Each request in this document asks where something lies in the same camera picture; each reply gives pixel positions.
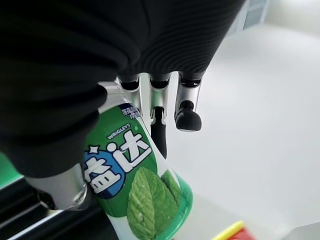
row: black sleeve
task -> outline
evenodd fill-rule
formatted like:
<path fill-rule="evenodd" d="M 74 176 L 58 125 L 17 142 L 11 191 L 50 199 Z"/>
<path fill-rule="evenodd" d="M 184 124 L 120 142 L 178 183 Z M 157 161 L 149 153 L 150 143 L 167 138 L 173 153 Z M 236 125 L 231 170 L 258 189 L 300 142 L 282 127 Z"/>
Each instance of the black sleeve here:
<path fill-rule="evenodd" d="M 0 151 L 29 177 L 53 176 L 83 159 L 107 96 L 98 82 L 114 81 L 138 59 L 147 37 L 141 1 L 75 2 L 1 3 Z M 115 25 L 120 18 L 127 20 Z"/>
<path fill-rule="evenodd" d="M 204 72 L 243 2 L 2 1 L 0 151 L 33 178 L 79 163 L 106 99 L 98 82 Z"/>

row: white surface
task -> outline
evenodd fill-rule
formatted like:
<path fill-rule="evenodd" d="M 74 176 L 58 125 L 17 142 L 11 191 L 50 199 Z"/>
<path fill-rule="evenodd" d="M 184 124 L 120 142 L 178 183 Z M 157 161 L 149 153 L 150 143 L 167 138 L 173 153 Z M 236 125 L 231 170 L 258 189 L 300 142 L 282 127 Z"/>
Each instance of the white surface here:
<path fill-rule="evenodd" d="M 320 1 L 271 0 L 266 22 L 320 36 Z"/>
<path fill-rule="evenodd" d="M 260 240 L 266 239 L 262 232 L 278 240 L 320 222 L 319 59 L 320 40 L 290 30 L 259 25 L 226 38 L 203 78 L 197 110 L 202 130 L 196 133 L 174 126 L 173 74 L 167 160 L 212 204 L 199 208 L 196 202 L 193 213 L 212 209 L 202 217 L 212 237 L 239 216 L 255 223 L 249 229 Z M 142 83 L 146 92 L 147 79 Z M 233 214 L 216 227 L 224 214 L 214 215 L 214 206 Z M 200 234 L 201 226 L 185 231 Z"/>
<path fill-rule="evenodd" d="M 272 231 L 266 231 L 258 224 L 214 203 L 212 199 L 204 198 L 195 193 L 192 211 L 174 240 L 211 240 L 240 220 L 245 221 L 246 227 L 253 235 L 259 236 L 258 240 L 278 239 L 278 236 L 274 235 Z"/>

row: red label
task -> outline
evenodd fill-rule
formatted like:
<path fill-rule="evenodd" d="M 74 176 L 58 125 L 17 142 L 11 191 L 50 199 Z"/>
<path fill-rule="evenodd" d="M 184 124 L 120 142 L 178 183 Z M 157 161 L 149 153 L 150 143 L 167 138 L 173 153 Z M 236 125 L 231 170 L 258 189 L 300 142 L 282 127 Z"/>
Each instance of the red label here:
<path fill-rule="evenodd" d="M 245 229 L 241 229 L 235 235 L 230 237 L 228 240 L 255 240 L 251 234 Z"/>

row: bottle label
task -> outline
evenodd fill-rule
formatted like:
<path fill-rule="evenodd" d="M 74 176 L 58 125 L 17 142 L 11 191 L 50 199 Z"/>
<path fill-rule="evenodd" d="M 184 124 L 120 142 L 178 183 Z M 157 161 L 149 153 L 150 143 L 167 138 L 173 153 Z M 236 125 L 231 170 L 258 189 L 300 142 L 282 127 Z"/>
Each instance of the bottle label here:
<path fill-rule="evenodd" d="M 167 166 L 138 110 L 124 103 L 102 112 L 85 146 L 85 180 L 118 237 L 171 238 L 189 214 L 192 193 Z"/>

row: mint leaf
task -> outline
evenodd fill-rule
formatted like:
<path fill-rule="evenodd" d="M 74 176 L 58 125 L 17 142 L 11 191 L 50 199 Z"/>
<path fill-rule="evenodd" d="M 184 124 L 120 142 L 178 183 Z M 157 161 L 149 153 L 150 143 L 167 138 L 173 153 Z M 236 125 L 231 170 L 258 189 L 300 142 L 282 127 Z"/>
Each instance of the mint leaf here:
<path fill-rule="evenodd" d="M 170 171 L 167 170 L 161 177 L 162 182 L 166 185 L 166 187 L 170 190 L 171 194 L 176 201 L 176 204 L 179 205 L 181 191 L 174 177 L 171 175 Z"/>
<path fill-rule="evenodd" d="M 140 167 L 132 182 L 127 207 L 127 218 L 134 235 L 140 240 L 155 239 L 177 212 L 177 203 L 160 177 Z"/>
<path fill-rule="evenodd" d="M 133 234 L 140 240 L 156 235 L 155 209 L 148 179 L 140 167 L 135 173 L 128 197 L 127 219 Z"/>

